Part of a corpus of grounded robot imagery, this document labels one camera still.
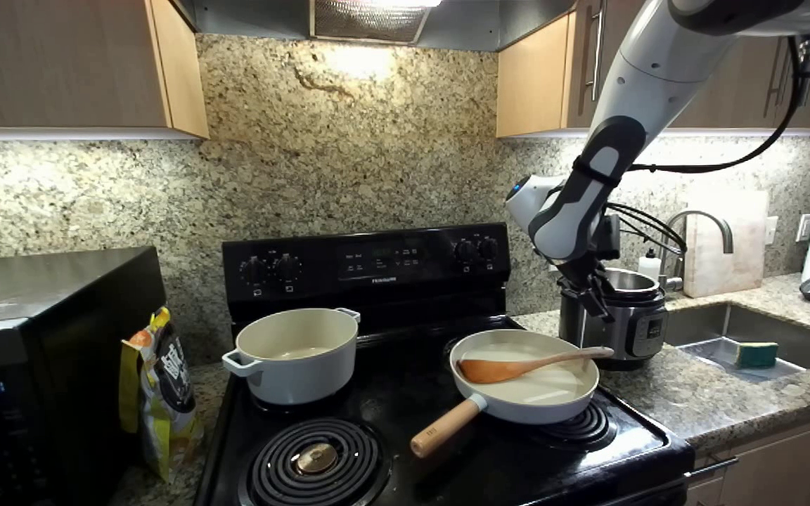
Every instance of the range hood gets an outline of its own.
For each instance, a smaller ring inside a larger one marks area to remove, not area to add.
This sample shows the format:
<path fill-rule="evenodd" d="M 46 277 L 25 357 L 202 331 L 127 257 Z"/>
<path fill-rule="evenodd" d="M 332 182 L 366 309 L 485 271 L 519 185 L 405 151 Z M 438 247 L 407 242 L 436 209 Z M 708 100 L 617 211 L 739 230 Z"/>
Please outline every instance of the range hood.
<path fill-rule="evenodd" d="M 500 51 L 575 0 L 174 0 L 206 33 Z"/>

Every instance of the electric stove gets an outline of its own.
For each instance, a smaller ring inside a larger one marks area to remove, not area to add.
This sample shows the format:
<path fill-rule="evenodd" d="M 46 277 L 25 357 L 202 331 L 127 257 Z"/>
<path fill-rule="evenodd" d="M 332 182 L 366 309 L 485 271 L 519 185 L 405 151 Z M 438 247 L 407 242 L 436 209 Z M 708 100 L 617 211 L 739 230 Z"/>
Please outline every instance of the electric stove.
<path fill-rule="evenodd" d="M 429 458 L 412 454 L 412 436 L 463 400 L 454 343 L 520 327 L 505 316 L 504 224 L 232 242 L 223 254 L 234 335 L 296 307 L 348 307 L 362 325 L 352 380 L 325 399 L 270 406 L 229 379 L 197 506 L 684 502 L 693 450 L 601 387 L 566 422 L 481 413 Z"/>

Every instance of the stove knob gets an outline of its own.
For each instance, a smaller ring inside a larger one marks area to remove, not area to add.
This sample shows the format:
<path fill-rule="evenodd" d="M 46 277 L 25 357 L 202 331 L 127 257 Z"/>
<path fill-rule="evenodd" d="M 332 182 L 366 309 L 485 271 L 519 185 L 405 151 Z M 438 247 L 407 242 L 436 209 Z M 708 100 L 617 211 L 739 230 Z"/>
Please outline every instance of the stove knob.
<path fill-rule="evenodd" d="M 267 266 L 259 259 L 251 259 L 242 265 L 241 271 L 246 283 L 259 285 L 264 282 L 264 276 L 267 275 Z"/>
<path fill-rule="evenodd" d="M 484 239 L 480 241 L 480 256 L 489 262 L 495 260 L 499 255 L 499 243 L 495 239 Z"/>
<path fill-rule="evenodd" d="M 277 283 L 293 281 L 299 272 L 302 272 L 302 263 L 297 257 L 283 255 L 282 259 L 274 262 L 274 278 L 277 279 Z"/>
<path fill-rule="evenodd" d="M 456 244 L 456 259 L 466 264 L 476 262 L 478 256 L 475 244 L 469 240 L 461 240 Z"/>

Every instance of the granite backsplash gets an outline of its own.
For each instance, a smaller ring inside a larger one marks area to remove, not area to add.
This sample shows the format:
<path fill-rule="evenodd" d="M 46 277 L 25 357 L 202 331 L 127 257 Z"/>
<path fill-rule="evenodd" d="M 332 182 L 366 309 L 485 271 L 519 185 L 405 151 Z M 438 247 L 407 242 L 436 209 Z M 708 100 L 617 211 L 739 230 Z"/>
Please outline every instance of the granite backsplash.
<path fill-rule="evenodd" d="M 507 221 L 520 177 L 560 174 L 582 140 L 495 139 L 496 55 L 200 35 L 211 141 L 0 142 L 0 256 L 154 244 L 193 362 L 231 346 L 223 240 Z M 705 163 L 762 138 L 661 138 L 643 161 Z M 691 185 L 768 190 L 766 275 L 801 268 L 810 137 L 690 177 L 633 173 L 615 202 L 666 218 Z M 553 308 L 552 278 L 510 226 L 513 313 Z M 624 243 L 626 265 L 643 251 Z"/>

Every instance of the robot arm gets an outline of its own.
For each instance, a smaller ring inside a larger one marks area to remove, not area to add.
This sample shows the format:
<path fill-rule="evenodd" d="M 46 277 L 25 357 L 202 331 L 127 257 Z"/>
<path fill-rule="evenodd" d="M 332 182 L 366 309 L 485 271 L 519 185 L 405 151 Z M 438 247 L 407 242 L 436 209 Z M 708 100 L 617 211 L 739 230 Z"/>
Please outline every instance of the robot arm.
<path fill-rule="evenodd" d="M 589 243 L 608 195 L 675 119 L 740 35 L 810 33 L 810 0 L 648 0 L 605 80 L 582 153 L 560 192 L 552 177 L 515 185 L 506 206 L 541 255 L 587 294 L 588 312 L 610 286 Z"/>

